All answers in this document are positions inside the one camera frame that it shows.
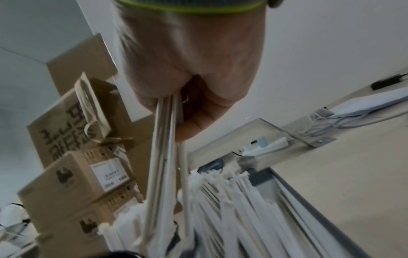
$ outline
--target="yellow-green sleeve trim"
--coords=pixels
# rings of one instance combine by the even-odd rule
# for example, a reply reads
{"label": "yellow-green sleeve trim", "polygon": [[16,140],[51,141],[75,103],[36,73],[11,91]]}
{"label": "yellow-green sleeve trim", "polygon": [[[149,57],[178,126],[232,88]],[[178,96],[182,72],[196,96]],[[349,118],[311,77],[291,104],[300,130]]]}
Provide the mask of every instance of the yellow-green sleeve trim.
{"label": "yellow-green sleeve trim", "polygon": [[186,7],[186,6],[167,6],[160,4],[146,4],[132,0],[116,0],[119,3],[131,5],[140,8],[146,8],[155,11],[172,11],[185,14],[233,14],[251,11],[257,7],[265,4],[267,1],[261,1],[259,3],[248,4],[243,6],[226,6],[226,7]]}

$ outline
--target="stacked cardboard box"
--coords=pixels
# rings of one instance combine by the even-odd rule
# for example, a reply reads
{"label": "stacked cardboard box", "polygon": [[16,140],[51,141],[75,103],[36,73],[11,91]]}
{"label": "stacked cardboard box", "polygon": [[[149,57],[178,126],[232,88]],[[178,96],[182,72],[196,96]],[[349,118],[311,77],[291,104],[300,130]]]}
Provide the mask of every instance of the stacked cardboard box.
{"label": "stacked cardboard box", "polygon": [[154,118],[131,122],[100,35],[47,67],[61,98],[28,126],[44,172],[18,194],[45,258],[95,255],[108,250],[97,225],[142,201],[135,186],[146,194]]}

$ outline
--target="wall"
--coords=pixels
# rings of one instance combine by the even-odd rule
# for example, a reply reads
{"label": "wall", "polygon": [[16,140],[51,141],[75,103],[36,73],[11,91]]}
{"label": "wall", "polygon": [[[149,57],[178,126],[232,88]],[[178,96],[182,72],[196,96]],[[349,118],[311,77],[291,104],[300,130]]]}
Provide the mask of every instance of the wall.
{"label": "wall", "polygon": [[[108,0],[78,0],[114,52]],[[406,0],[286,0],[268,9],[261,67],[246,99],[187,142],[189,151],[255,117],[284,125],[408,65]],[[125,82],[121,92],[129,93]],[[133,118],[146,111],[126,101]]]}
{"label": "wall", "polygon": [[26,125],[58,98],[44,62],[92,33],[75,0],[2,0],[0,35],[0,91],[18,103],[0,105],[1,207],[42,172]]}

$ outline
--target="desk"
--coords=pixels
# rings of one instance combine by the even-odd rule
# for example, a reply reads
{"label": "desk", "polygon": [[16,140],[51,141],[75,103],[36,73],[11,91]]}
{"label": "desk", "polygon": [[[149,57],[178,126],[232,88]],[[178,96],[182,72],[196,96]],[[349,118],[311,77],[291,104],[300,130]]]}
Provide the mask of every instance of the desk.
{"label": "desk", "polygon": [[[378,111],[370,119],[405,110],[407,102]],[[257,169],[272,167],[372,257],[408,257],[405,116],[335,130],[328,136],[337,140],[318,149],[297,143],[264,156]]]}

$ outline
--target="hand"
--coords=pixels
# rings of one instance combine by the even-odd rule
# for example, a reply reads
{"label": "hand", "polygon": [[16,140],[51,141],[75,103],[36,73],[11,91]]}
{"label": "hand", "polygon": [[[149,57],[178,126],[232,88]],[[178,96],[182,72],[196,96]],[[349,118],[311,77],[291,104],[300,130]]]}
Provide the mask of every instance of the hand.
{"label": "hand", "polygon": [[265,6],[226,15],[116,10],[121,65],[140,103],[155,113],[158,98],[181,91],[176,141],[200,133],[247,95],[261,60]]}

